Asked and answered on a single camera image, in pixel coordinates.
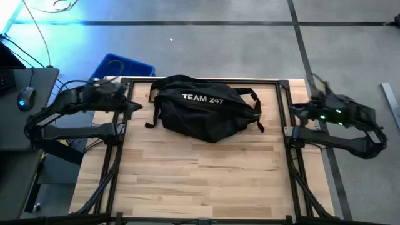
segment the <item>wooden table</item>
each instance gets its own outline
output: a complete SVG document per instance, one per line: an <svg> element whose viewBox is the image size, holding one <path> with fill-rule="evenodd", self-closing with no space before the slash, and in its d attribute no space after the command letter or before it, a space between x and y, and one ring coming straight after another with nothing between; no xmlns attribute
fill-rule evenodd
<svg viewBox="0 0 400 225"><path fill-rule="evenodd" d="M306 102L304 80L290 79L289 83L293 102ZM134 112L127 124L113 214L220 219L284 219L294 215L274 86L232 85L254 89L262 103L261 123L266 130L260 133L253 123L245 131L210 144L169 131L161 121L154 129L145 128L154 112L148 103L150 84L134 85L132 100L144 107ZM243 98L254 105L249 95ZM288 112L286 100L284 105ZM112 113L96 112L94 123L110 122L112 117ZM97 188L105 152L102 145L85 154L70 211L82 207ZM320 150L306 146L302 155L310 190L327 212L334 214ZM298 189L305 214L303 193Z"/></svg>

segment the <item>concrete floor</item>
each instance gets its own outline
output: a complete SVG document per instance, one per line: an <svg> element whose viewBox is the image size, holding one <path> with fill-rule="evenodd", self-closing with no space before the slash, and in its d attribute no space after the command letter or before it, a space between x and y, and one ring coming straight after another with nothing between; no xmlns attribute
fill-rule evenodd
<svg viewBox="0 0 400 225"><path fill-rule="evenodd" d="M40 1L31 5L48 8ZM400 13L397 0L294 0L294 5L299 22L383 22ZM157 76L306 78L293 26L85 26L76 22L292 21L284 0L98 0L79 1L60 14L33 13L41 21L52 65L60 69L63 81L87 79L107 53L152 64ZM20 23L30 20L25 9L17 17ZM51 25L49 21L75 24ZM398 224L399 129L379 84L391 83L400 98L396 89L400 85L400 29L342 25L301 26L301 33L312 71L327 79L336 93L373 107L389 138L387 149L367 161L335 149L352 218ZM34 25L14 24L8 35L48 64ZM343 135L342 127L329 126L329 131ZM325 153L324 163L335 212L342 215ZM38 199L42 211L34 216L68 213L72 193L71 185L46 186Z"/></svg>

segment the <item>blue bin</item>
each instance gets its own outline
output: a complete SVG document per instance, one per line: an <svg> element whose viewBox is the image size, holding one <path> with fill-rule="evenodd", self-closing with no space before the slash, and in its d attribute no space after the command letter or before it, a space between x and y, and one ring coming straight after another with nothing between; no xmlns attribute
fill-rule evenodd
<svg viewBox="0 0 400 225"><path fill-rule="evenodd" d="M109 53L90 79L104 79L105 76L155 76L155 72L156 68L152 65Z"/></svg>

